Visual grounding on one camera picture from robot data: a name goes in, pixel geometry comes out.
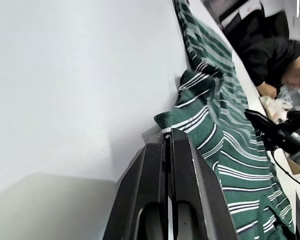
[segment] shirt sleeve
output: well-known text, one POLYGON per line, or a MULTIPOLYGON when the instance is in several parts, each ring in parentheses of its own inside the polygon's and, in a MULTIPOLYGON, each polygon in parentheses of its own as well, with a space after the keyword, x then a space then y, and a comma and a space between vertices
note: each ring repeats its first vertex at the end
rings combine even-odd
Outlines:
POLYGON ((268 41, 262 41, 251 45, 242 53, 242 62, 256 87, 267 78, 268 64, 274 48, 275 46, 268 41))

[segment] white stripe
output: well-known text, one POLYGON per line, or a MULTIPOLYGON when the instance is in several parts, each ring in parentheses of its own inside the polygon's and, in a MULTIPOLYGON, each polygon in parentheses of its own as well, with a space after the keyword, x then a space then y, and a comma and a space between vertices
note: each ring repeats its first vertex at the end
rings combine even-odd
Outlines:
POLYGON ((272 221, 273 219, 276 219, 276 218, 275 218, 275 215, 272 214, 272 215, 270 216, 269 220, 266 221, 266 222, 262 225, 263 228, 268 228, 268 227, 271 225, 271 221, 272 221))
POLYGON ((192 83, 193 81, 197 80, 201 75, 202 75, 202 73, 197 73, 192 78, 190 78, 190 80, 188 80, 186 83, 184 83, 181 86, 179 86, 178 90, 183 90, 185 86, 187 86, 190 83, 192 83))
MULTIPOLYGON (((184 11, 183 13, 184 13, 184 15, 188 15, 189 17, 193 18, 193 16, 191 15, 191 13, 189 14, 187 11, 184 11)), ((191 23, 191 22, 188 22, 188 21, 186 21, 186 22, 189 23, 189 25, 196 26, 196 25, 194 25, 194 24, 191 23)), ((214 41, 218 41, 220 44, 223 44, 223 42, 221 42, 221 41, 217 38, 217 36, 212 36, 212 35, 213 35, 213 32, 211 32, 211 34, 209 34, 209 33, 208 33, 209 31, 207 31, 207 29, 204 29, 204 30, 210 35, 210 37, 214 39, 214 41, 213 41, 212 39, 209 39, 208 36, 207 36, 207 34, 204 33, 204 32, 202 32, 199 28, 198 28, 198 29, 195 28, 195 30, 196 30, 196 31, 199 31, 199 32, 198 32, 198 35, 199 35, 200 37, 202 37, 203 39, 205 39, 205 40, 209 43, 210 46, 214 46, 214 47, 215 47, 216 49, 218 49, 219 52, 221 52, 224 56, 228 56, 229 58, 232 57, 232 56, 231 56, 231 53, 227 53, 225 50, 223 50, 220 46, 218 46, 218 45, 214 42, 214 41)))
POLYGON ((207 112, 202 116, 202 118, 192 127, 188 128, 187 130, 185 130, 185 132, 188 134, 190 133, 193 129, 195 129, 196 127, 198 127, 205 119, 206 116, 209 114, 209 111, 207 110, 207 112))
POLYGON ((184 129, 188 129, 191 126, 195 125, 197 122, 199 122, 205 116, 205 114, 208 112, 208 106, 207 105, 205 105, 203 108, 204 108, 203 111, 201 112, 201 114, 196 119, 194 119, 193 121, 191 121, 190 123, 188 123, 186 125, 183 125, 182 127, 178 127, 178 129, 183 131, 184 129))
POLYGON ((287 197, 285 197, 284 199, 282 199, 282 201, 281 202, 279 202, 276 206, 275 206, 275 208, 278 208, 285 200, 287 200, 288 198, 287 197))
POLYGON ((214 124, 213 125, 213 130, 212 130, 212 133, 210 134, 210 136, 200 145, 197 147, 197 149, 199 150, 200 148, 202 148, 204 145, 206 145, 206 143, 214 136, 215 132, 216 132, 216 129, 217 129, 217 125, 214 124))
POLYGON ((271 229, 273 229, 275 226, 274 226, 274 222, 276 221, 276 219, 272 219, 271 222, 270 222, 270 225, 268 227, 264 227, 263 228, 263 231, 265 233, 269 232, 271 229))
POLYGON ((248 224, 248 225, 246 225, 246 226, 243 226, 243 227, 237 229, 236 232, 237 232, 237 233, 240 233, 240 232, 242 232, 242 231, 244 231, 244 230, 246 230, 246 229, 252 227, 252 226, 255 225, 256 223, 258 223, 258 220, 256 220, 256 221, 254 221, 254 222, 252 222, 252 223, 250 223, 250 224, 248 224))
POLYGON ((228 204, 228 208, 230 209, 233 206, 239 206, 239 205, 248 205, 248 204, 258 204, 260 201, 239 201, 239 202, 233 202, 228 204))
POLYGON ((283 219, 285 218, 285 216, 288 214, 288 212, 291 210, 291 206, 288 205, 286 206, 280 213, 280 217, 282 217, 283 219))
POLYGON ((210 154, 210 153, 212 153, 212 152, 215 152, 216 149, 217 149, 220 145, 223 144, 223 141, 224 141, 224 138, 222 137, 221 140, 219 141, 219 143, 218 143, 217 145, 214 146, 214 148, 212 148, 211 150, 209 150, 209 151, 203 153, 202 156, 205 158, 206 155, 208 155, 208 154, 210 154))
POLYGON ((192 98, 191 100, 189 100, 189 101, 187 101, 187 102, 185 102, 185 103, 182 103, 182 104, 180 104, 180 105, 176 105, 175 107, 176 107, 176 108, 181 108, 181 107, 183 107, 183 106, 186 106, 186 105, 188 105, 188 104, 194 102, 194 101, 195 101, 198 97, 200 97, 201 95, 206 94, 207 92, 209 92, 209 90, 210 90, 210 89, 205 90, 204 92, 202 92, 202 93, 200 93, 199 95, 195 96, 195 97, 192 98))
POLYGON ((271 186, 265 186, 265 187, 260 187, 260 188, 253 188, 253 189, 248 189, 248 188, 240 188, 240 187, 223 187, 222 190, 237 190, 237 191, 245 191, 245 192, 257 192, 261 190, 266 190, 272 188, 274 185, 277 183, 271 184, 271 186))
MULTIPOLYGON (((250 147, 250 144, 248 144, 248 142, 246 141, 246 138, 237 130, 235 130, 233 127, 227 127, 227 126, 223 126, 225 129, 230 129, 231 131, 234 131, 236 132, 237 134, 239 134, 241 137, 242 137, 242 140, 244 141, 244 143, 246 144, 246 146, 251 149, 251 150, 254 150, 254 151, 258 151, 258 152, 263 152, 264 150, 259 150, 257 148, 254 148, 254 147, 250 147)), ((249 139, 249 143, 253 144, 253 145, 256 145, 257 146, 257 141, 252 139, 252 136, 249 136, 248 137, 249 139)))
POLYGON ((222 175, 227 175, 227 176, 234 177, 236 179, 243 179, 243 180, 249 180, 249 181, 268 181, 271 178, 271 177, 269 177, 269 178, 256 178, 256 179, 252 179, 252 178, 248 178, 248 177, 237 176, 237 175, 234 175, 232 173, 228 173, 228 172, 224 172, 224 171, 220 171, 220 170, 219 170, 219 173, 222 174, 222 175))
POLYGON ((210 151, 208 151, 207 153, 203 154, 202 156, 207 159, 209 157, 211 157, 212 155, 216 154, 219 152, 219 150, 224 146, 223 143, 223 139, 210 151))
MULTIPOLYGON (((193 42, 191 42, 189 39, 188 40, 185 40, 186 43, 188 43, 190 45, 191 48, 195 48, 195 49, 198 49, 200 51, 203 52, 203 54, 205 53, 205 50, 207 52, 209 52, 208 49, 203 49, 201 46, 198 46, 198 45, 195 45, 193 42)), ((209 54, 211 56, 213 56, 218 62, 221 62, 222 63, 222 60, 220 60, 219 57, 216 56, 216 54, 212 53, 212 52, 209 52, 209 54)), ((222 70, 223 72, 225 73, 228 73, 228 74, 232 74, 231 70, 227 70, 224 66, 222 66, 221 64, 218 64, 218 66, 216 66, 216 64, 213 62, 212 59, 209 59, 207 57, 204 57, 202 56, 201 58, 203 58, 205 61, 207 61, 207 63, 213 67, 216 67, 216 68, 219 68, 220 70, 222 70)))
POLYGON ((249 158, 251 160, 255 160, 258 162, 267 162, 268 159, 266 156, 257 156, 257 155, 253 155, 251 153, 248 153, 247 151, 245 151, 242 146, 238 143, 238 141, 229 133, 227 133, 226 131, 223 131, 224 133, 224 139, 227 140, 228 143, 230 143, 231 146, 233 146, 234 149, 236 149, 238 151, 238 153, 240 153, 242 156, 249 158))
POLYGON ((193 86, 197 85, 198 83, 202 82, 203 80, 207 79, 208 77, 211 77, 213 76, 214 74, 212 75, 204 75, 204 77, 200 77, 198 80, 192 82, 192 84, 190 84, 189 86, 186 86, 185 88, 186 89, 189 89, 189 88, 192 88, 193 86))
POLYGON ((225 56, 228 56, 228 57, 230 57, 230 55, 229 54, 227 54, 225 51, 223 51, 217 44, 215 44, 212 40, 210 40, 207 36, 206 36, 206 34, 205 33, 203 33, 199 28, 198 28, 198 26, 197 25, 194 25, 193 23, 191 23, 191 22, 189 22, 189 21, 187 21, 187 23, 188 23, 188 29, 190 29, 190 31, 191 30, 193 30, 192 32, 197 32, 197 34, 200 36, 200 37, 202 37, 203 39, 205 39, 207 42, 208 42, 208 44, 203 44, 202 42, 200 42, 199 40, 198 40, 198 38, 197 38, 197 36, 196 35, 194 35, 195 37, 193 37, 195 40, 197 40, 198 42, 199 42, 199 44, 200 45, 203 45, 202 47, 203 48, 205 48, 205 49, 207 49, 207 48, 209 48, 210 49, 210 53, 211 53, 211 55, 212 55, 212 53, 215 53, 218 57, 219 57, 219 59, 218 59, 218 61, 219 62, 226 62, 225 63, 225 65, 227 65, 229 68, 231 68, 231 66, 232 66, 232 62, 231 62, 231 60, 230 59, 228 59, 228 58, 226 58, 226 57, 223 57, 222 55, 220 55, 218 52, 216 52, 214 49, 212 49, 212 45, 216 48, 216 49, 218 49, 219 50, 219 52, 221 52, 222 54, 224 54, 225 56))
MULTIPOLYGON (((229 129, 231 129, 231 130, 237 129, 238 131, 241 131, 242 133, 244 133, 247 137, 249 137, 249 136, 252 137, 251 132, 249 132, 249 131, 248 131, 247 129, 245 129, 244 127, 239 127, 239 126, 237 126, 237 125, 235 125, 235 126, 230 125, 230 123, 227 122, 227 121, 225 121, 224 119, 220 119, 220 121, 222 121, 226 126, 228 126, 229 129)), ((252 144, 255 144, 257 147, 259 147, 259 146, 257 145, 256 140, 251 139, 250 142, 251 142, 252 144)))
POLYGON ((172 125, 171 127, 167 127, 167 128, 165 128, 165 129, 163 129, 162 131, 163 131, 163 132, 170 132, 170 131, 171 131, 171 128, 173 128, 173 129, 178 129, 178 128, 181 127, 181 126, 184 126, 184 125, 186 125, 186 124, 192 122, 193 120, 196 120, 196 119, 202 114, 202 112, 205 111, 206 109, 207 109, 207 106, 205 105, 205 106, 203 106, 203 107, 201 108, 201 110, 200 110, 198 113, 196 113, 193 117, 190 117, 190 118, 188 118, 187 120, 184 120, 184 121, 179 122, 179 123, 177 123, 177 124, 174 124, 174 125, 172 125))
POLYGON ((232 115, 234 115, 234 113, 230 113, 229 109, 226 109, 226 108, 221 108, 220 109, 220 113, 223 114, 223 115, 226 115, 234 124, 237 124, 239 125, 240 127, 242 126, 246 126, 246 127, 249 127, 251 128, 252 127, 252 124, 250 121, 247 121, 245 119, 240 119, 240 121, 237 121, 236 119, 234 119, 234 117, 232 115))
POLYGON ((218 77, 214 77, 214 95, 217 96, 218 95, 218 90, 219 90, 219 78, 218 77))
POLYGON ((258 209, 258 208, 259 208, 259 205, 251 206, 251 207, 247 207, 247 208, 230 211, 230 214, 233 215, 233 214, 237 214, 237 213, 241 213, 241 212, 245 212, 245 211, 249 211, 249 210, 253 210, 253 209, 258 209))
POLYGON ((218 148, 215 149, 214 152, 211 152, 210 154, 205 155, 204 158, 205 158, 205 159, 210 158, 210 157, 213 156, 214 154, 218 153, 219 150, 222 149, 223 146, 224 146, 224 144, 222 143, 218 148))
POLYGON ((229 106, 231 109, 233 109, 234 111, 236 111, 238 114, 241 115, 242 118, 245 118, 245 114, 240 111, 237 107, 235 107, 231 102, 229 102, 228 100, 226 99, 220 99, 219 100, 220 102, 224 102, 227 106, 229 106))
POLYGON ((241 174, 238 174, 238 173, 235 173, 235 172, 232 172, 232 171, 229 171, 229 170, 225 170, 223 168, 219 168, 218 166, 218 170, 219 172, 222 171, 223 173, 228 173, 228 174, 232 174, 233 176, 238 176, 238 177, 241 177, 241 178, 244 178, 246 180, 256 180, 256 179, 259 179, 259 180, 268 180, 271 178, 271 176, 266 176, 266 177, 256 177, 256 176, 246 176, 246 175, 241 175, 241 174))
POLYGON ((222 153, 223 155, 227 156, 229 159, 231 159, 231 160, 233 160, 233 161, 235 161, 235 162, 237 162, 237 163, 239 163, 239 164, 241 164, 241 165, 250 167, 250 168, 254 168, 254 169, 269 169, 269 168, 270 168, 270 166, 254 166, 254 165, 250 165, 250 164, 244 163, 244 162, 242 162, 242 161, 239 161, 239 160, 233 158, 232 156, 230 156, 229 154, 227 154, 226 152, 224 152, 224 151, 222 151, 222 150, 221 150, 221 153, 222 153))
POLYGON ((219 162, 219 161, 217 160, 217 161, 215 161, 214 164, 212 165, 212 170, 213 170, 213 171, 215 171, 215 167, 216 167, 216 165, 218 164, 218 162, 219 162))
POLYGON ((207 67, 207 63, 206 62, 200 62, 199 64, 198 64, 198 66, 196 66, 196 69, 195 69, 195 71, 196 72, 202 72, 206 67, 207 67))
POLYGON ((246 204, 246 205, 239 205, 239 206, 233 206, 233 207, 229 207, 229 210, 236 210, 236 209, 245 209, 245 208, 250 208, 250 207, 259 207, 259 203, 252 203, 252 204, 246 204))
POLYGON ((251 177, 251 178, 269 178, 269 177, 272 177, 273 174, 270 172, 269 174, 250 174, 250 173, 245 173, 245 172, 242 172, 242 171, 238 171, 238 170, 235 170, 233 168, 230 168, 228 166, 224 166, 224 165, 219 165, 218 168, 221 168, 221 169, 224 169, 224 171, 231 171, 233 173, 237 173, 239 175, 243 175, 243 176, 247 176, 247 177, 251 177))
POLYGON ((267 196, 267 198, 270 201, 273 201, 274 199, 276 199, 277 197, 279 197, 282 194, 282 191, 280 189, 278 189, 277 191, 275 191, 273 194, 267 196))

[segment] person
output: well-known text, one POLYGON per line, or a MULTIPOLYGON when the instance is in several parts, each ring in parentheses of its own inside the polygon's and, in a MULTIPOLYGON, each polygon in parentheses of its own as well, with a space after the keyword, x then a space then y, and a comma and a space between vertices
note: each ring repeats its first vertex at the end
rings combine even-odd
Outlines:
POLYGON ((300 42, 266 38, 238 52, 261 96, 275 98, 283 85, 300 89, 300 42))

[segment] black object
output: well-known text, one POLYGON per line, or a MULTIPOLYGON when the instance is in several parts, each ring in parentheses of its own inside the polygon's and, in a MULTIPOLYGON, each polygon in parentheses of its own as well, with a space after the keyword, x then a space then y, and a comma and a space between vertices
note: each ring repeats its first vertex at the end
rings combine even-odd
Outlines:
POLYGON ((152 136, 123 177, 104 240, 237 240, 215 173, 184 132, 152 136))
POLYGON ((252 123, 256 135, 262 137, 267 151, 274 151, 277 147, 291 155, 300 151, 300 140, 291 136, 300 128, 300 111, 288 111, 287 120, 278 125, 257 111, 246 109, 244 115, 252 123))
POLYGON ((201 0, 214 20, 219 24, 248 0, 201 0))
POLYGON ((238 13, 222 31, 239 55, 263 39, 288 39, 290 34, 286 13, 280 11, 266 17, 262 4, 261 9, 252 11, 244 19, 238 13))

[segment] striped fabric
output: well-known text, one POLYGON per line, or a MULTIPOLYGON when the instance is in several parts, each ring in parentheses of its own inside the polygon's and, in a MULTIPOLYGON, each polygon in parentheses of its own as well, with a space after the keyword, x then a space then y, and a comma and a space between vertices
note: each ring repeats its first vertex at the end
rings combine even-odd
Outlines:
POLYGON ((167 135, 171 128, 187 133, 214 170, 240 239, 267 239, 277 220, 293 231, 289 200, 262 139, 245 118, 248 102, 232 53, 212 29, 198 23, 186 0, 174 5, 192 69, 180 80, 174 107, 155 121, 167 135))

